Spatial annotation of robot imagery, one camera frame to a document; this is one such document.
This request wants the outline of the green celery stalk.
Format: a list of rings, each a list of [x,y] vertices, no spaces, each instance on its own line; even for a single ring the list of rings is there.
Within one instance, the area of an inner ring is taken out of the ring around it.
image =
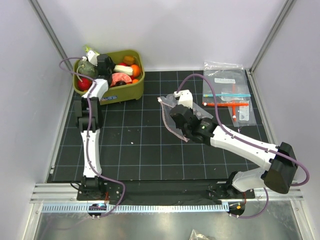
[[[88,45],[85,45],[84,46],[84,50],[85,50],[85,55],[86,53],[89,51],[89,50],[93,50],[91,47],[89,47]],[[116,73],[125,73],[129,76],[132,76],[133,75],[133,70],[130,66],[122,66],[122,65],[117,65],[115,64],[115,67],[113,69],[113,72],[116,72]]]

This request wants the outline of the clear polka-dot pink zip bag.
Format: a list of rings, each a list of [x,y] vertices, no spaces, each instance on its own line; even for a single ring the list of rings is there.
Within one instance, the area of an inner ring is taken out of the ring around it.
[[[198,106],[189,90],[158,98],[164,126],[184,142],[210,145],[217,123],[214,117]]]

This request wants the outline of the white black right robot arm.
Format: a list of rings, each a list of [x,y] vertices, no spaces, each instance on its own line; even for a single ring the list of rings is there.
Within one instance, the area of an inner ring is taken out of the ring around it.
[[[277,146],[258,141],[219,125],[214,117],[200,117],[181,104],[170,110],[169,115],[182,135],[191,141],[227,150],[257,165],[255,169],[230,174],[225,185],[230,198],[263,187],[279,194],[289,192],[298,169],[290,144],[282,142]]]

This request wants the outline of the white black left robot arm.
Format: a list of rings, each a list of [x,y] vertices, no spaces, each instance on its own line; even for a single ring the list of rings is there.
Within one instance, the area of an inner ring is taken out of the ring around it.
[[[83,143],[84,169],[78,187],[78,200],[101,200],[106,195],[106,187],[102,178],[102,168],[99,154],[99,137],[103,127],[103,115],[100,101],[109,90],[112,83],[112,73],[115,64],[106,54],[93,50],[83,58],[93,65],[98,75],[96,79],[87,77],[92,85],[75,102],[76,126],[80,130]]]

